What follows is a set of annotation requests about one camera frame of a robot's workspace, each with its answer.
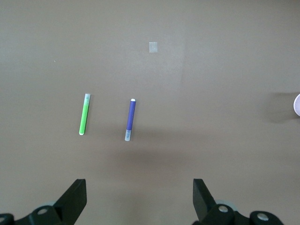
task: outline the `brown table surface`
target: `brown table surface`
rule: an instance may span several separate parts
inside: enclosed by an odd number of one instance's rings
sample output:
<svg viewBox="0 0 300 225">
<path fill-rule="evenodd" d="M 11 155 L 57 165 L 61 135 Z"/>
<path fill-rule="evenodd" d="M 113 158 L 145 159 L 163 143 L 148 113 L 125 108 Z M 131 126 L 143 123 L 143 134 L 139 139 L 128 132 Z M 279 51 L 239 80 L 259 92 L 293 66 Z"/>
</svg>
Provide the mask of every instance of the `brown table surface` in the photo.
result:
<svg viewBox="0 0 300 225">
<path fill-rule="evenodd" d="M 202 178 L 247 217 L 299 224 L 299 38 L 294 0 L 2 0 L 0 212 L 85 178 L 77 225 L 192 224 Z"/>
</svg>

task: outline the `transparent tube end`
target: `transparent tube end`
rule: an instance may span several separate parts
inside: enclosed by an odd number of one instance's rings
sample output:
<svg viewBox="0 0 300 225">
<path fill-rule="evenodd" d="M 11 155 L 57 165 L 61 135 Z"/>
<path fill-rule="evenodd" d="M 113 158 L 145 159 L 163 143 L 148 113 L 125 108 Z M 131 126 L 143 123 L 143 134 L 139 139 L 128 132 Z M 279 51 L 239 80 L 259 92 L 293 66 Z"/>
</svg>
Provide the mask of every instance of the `transparent tube end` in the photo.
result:
<svg viewBox="0 0 300 225">
<path fill-rule="evenodd" d="M 131 135 L 131 130 L 126 130 L 126 133 L 125 133 L 125 141 L 127 141 L 127 142 L 130 141 L 130 135 Z"/>
</svg>

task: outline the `white tape piece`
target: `white tape piece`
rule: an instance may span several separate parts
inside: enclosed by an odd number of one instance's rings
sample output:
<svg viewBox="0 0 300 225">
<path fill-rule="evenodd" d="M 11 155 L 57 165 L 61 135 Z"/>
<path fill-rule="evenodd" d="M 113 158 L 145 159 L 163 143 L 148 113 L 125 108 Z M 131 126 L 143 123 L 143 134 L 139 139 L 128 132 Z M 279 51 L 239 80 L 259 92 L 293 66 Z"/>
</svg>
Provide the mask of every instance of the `white tape piece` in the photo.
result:
<svg viewBox="0 0 300 225">
<path fill-rule="evenodd" d="M 158 52 L 158 43 L 149 42 L 149 53 L 157 53 L 157 52 Z"/>
</svg>

